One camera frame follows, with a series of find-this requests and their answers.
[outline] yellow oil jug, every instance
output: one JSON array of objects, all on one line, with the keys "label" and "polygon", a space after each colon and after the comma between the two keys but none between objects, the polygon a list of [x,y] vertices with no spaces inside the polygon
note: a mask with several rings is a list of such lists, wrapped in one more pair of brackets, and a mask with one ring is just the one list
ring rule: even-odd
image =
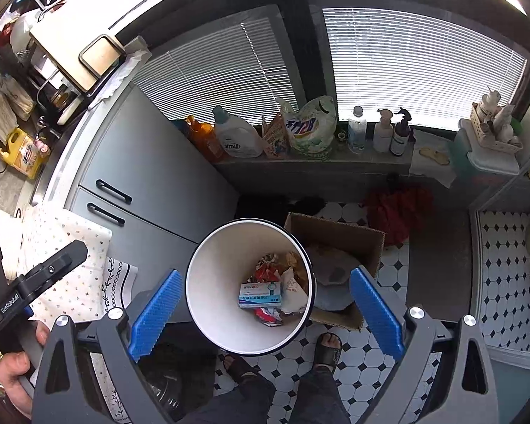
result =
[{"label": "yellow oil jug", "polygon": [[15,128],[6,141],[6,151],[0,148],[0,157],[6,164],[34,179],[44,158],[33,139],[20,128]]}]

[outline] pants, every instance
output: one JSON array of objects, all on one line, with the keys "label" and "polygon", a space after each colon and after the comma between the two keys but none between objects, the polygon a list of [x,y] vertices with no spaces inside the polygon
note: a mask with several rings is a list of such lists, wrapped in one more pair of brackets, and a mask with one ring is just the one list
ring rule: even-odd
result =
[{"label": "pants", "polygon": [[[266,424],[274,385],[261,375],[246,377],[227,394],[212,398],[179,424]],[[290,424],[350,424],[340,393],[327,368],[306,373],[298,386]]]}]

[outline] tiled floor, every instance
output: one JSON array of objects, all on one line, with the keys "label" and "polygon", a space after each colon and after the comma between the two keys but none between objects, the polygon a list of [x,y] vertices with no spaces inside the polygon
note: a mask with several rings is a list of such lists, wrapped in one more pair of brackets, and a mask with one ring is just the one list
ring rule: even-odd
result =
[{"label": "tiled floor", "polygon": [[526,214],[480,212],[483,287],[479,324],[489,345],[530,351]]},{"label": "tiled floor", "polygon": [[[365,209],[358,204],[328,203],[318,214],[327,219],[347,223],[366,224]],[[386,247],[381,259],[377,280],[382,287],[392,288],[406,301],[408,283],[408,241],[400,247]],[[286,424],[296,402],[298,380],[312,367],[314,346],[318,336],[325,331],[338,334],[343,343],[343,352],[334,378],[340,396],[355,423],[371,403],[373,397],[385,382],[393,359],[384,355],[377,341],[369,331],[367,323],[362,331],[349,331],[308,322],[307,327],[281,351],[246,360],[257,367],[261,374],[277,388],[273,405],[269,410],[267,424]],[[403,424],[414,422],[427,398],[428,388],[434,380],[439,363],[439,354],[428,359],[420,385],[402,420]],[[220,358],[216,360],[214,395],[224,394],[235,386],[224,371]]]}]

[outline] screw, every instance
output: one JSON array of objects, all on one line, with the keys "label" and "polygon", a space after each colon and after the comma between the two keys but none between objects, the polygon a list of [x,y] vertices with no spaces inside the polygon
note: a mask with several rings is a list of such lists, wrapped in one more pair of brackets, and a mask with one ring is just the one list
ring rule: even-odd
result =
[{"label": "screw", "polygon": [[471,314],[467,314],[466,316],[464,316],[464,322],[466,325],[469,325],[470,327],[472,327],[473,325],[477,323],[477,321],[475,320],[475,317],[473,317]]},{"label": "screw", "polygon": [[108,311],[108,317],[112,320],[118,320],[123,315],[124,311],[121,307],[114,307],[110,311]]},{"label": "screw", "polygon": [[55,323],[59,327],[64,327],[66,324],[69,323],[69,317],[68,316],[59,316],[59,317],[57,317],[57,321]]},{"label": "screw", "polygon": [[424,317],[424,310],[421,307],[413,306],[408,310],[408,313],[414,319],[422,319]]}]

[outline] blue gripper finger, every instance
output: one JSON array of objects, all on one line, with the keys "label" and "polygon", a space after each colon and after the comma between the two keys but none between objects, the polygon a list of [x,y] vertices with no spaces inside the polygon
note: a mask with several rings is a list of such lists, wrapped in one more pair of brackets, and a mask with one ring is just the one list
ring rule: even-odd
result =
[{"label": "blue gripper finger", "polygon": [[151,353],[182,296],[182,276],[173,270],[131,327],[128,353],[134,361]]},{"label": "blue gripper finger", "polygon": [[401,325],[383,301],[376,285],[363,266],[355,268],[349,278],[349,289],[355,304],[367,320],[381,351],[399,361],[405,352]]}]

